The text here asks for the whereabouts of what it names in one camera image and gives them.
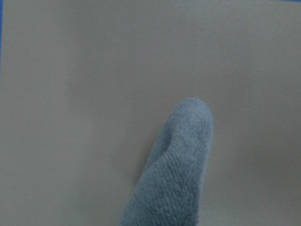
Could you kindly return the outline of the dark grey cloth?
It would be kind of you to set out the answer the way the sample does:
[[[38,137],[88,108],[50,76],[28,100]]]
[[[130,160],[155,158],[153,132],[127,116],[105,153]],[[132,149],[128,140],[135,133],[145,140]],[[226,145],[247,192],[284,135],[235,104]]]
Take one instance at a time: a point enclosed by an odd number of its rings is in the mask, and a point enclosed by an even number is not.
[[[173,110],[151,149],[121,226],[196,226],[213,117],[197,98]]]

